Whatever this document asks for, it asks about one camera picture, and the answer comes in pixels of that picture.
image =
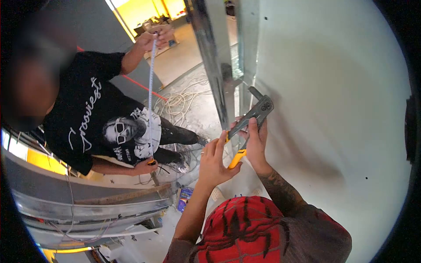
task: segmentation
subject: hand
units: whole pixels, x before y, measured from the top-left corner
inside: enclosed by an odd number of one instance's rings
[[[236,117],[235,121],[231,123],[230,128],[232,129],[237,121],[239,121],[241,117]],[[266,157],[264,155],[264,150],[266,148],[266,139],[267,139],[267,120],[265,120],[260,128],[260,131],[257,128],[257,120],[256,118],[250,118],[248,121],[248,125],[246,126],[246,131],[240,130],[238,135],[243,137],[244,139],[248,138],[247,142],[247,159],[250,161],[251,166],[256,171],[256,173],[269,173],[272,171],[272,168],[266,161]]]
[[[158,162],[155,160],[155,165],[148,165],[150,161],[152,161],[153,157],[149,157],[148,159],[136,164],[136,166],[130,170],[130,176],[137,176],[140,174],[152,173],[158,169]]]
[[[228,181],[238,174],[242,162],[239,162],[232,170],[228,170],[222,163],[222,154],[226,131],[222,131],[221,137],[208,143],[203,148],[203,154],[200,159],[199,180],[197,183],[209,187],[213,190],[217,185]]]
[[[172,38],[174,29],[171,25],[161,25],[152,27],[147,32],[141,34],[136,40],[136,45],[139,45],[144,52],[152,50],[152,44],[157,39],[157,48],[162,49],[168,45],[168,41]]]

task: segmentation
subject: shoe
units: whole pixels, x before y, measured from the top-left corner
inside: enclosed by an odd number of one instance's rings
[[[179,173],[188,173],[190,172],[190,165],[188,164],[186,158],[182,158],[181,162],[172,162],[169,164],[166,164],[168,167],[173,169],[176,172]]]
[[[198,137],[199,137],[199,140],[197,141],[197,143],[200,144],[203,147],[205,147],[208,143],[211,142],[210,139],[208,139],[204,136],[198,135]]]
[[[211,198],[213,201],[217,201],[218,199],[223,199],[226,200],[225,197],[222,195],[221,190],[219,190],[218,187],[215,187],[212,191],[212,193],[210,194]]]
[[[253,193],[251,193],[251,196],[255,196],[255,195],[261,197],[262,196],[262,190],[259,189],[259,188],[254,189]]]

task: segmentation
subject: black pants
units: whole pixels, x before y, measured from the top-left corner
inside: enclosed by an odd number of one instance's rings
[[[191,130],[174,126],[168,120],[161,117],[161,141],[160,145],[179,143],[184,145],[195,144],[199,141],[199,136]],[[158,147],[154,153],[154,158],[158,163],[168,164],[181,162],[181,154]]]

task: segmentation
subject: man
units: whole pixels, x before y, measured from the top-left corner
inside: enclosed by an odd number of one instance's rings
[[[200,160],[199,180],[176,226],[165,263],[191,262],[345,262],[351,252],[349,233],[301,195],[266,161],[267,124],[258,132],[251,118],[247,159],[272,201],[264,197],[235,197],[208,217],[202,240],[206,205],[213,189],[235,176],[222,164],[226,132],[208,143]]]
[[[143,33],[128,53],[79,52],[66,64],[72,54],[68,51],[72,46],[69,38],[60,35],[45,17],[31,18],[31,23],[26,24],[29,29],[15,43],[5,82],[9,99],[2,101],[6,121],[19,131],[29,130],[23,124],[30,122],[33,129],[42,121],[50,150],[84,175],[94,170],[135,176],[156,170],[158,163],[188,172],[189,165],[181,154],[159,145],[204,146],[207,141],[154,112],[149,127],[149,109],[109,82],[117,75],[132,72],[152,49],[153,40],[157,40],[158,48],[167,45],[173,35],[171,26],[157,26]],[[57,43],[67,49],[60,49],[64,50],[60,53],[51,48]],[[63,64],[66,68],[60,70],[57,81],[55,73]],[[152,160],[150,148],[155,165],[148,165]],[[95,157],[98,155],[115,157],[133,168]]]

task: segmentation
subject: measuring tape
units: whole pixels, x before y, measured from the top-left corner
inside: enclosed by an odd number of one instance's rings
[[[151,146],[149,147],[149,154],[150,156],[154,156],[154,148],[152,145],[152,84],[154,81],[154,63],[155,63],[155,49],[157,45],[157,40],[154,39],[154,42],[152,43],[152,51],[151,51],[151,69],[149,71],[149,96],[148,96],[148,108],[149,108],[149,143]],[[152,159],[148,162],[148,165],[155,165],[156,161],[155,159]]]

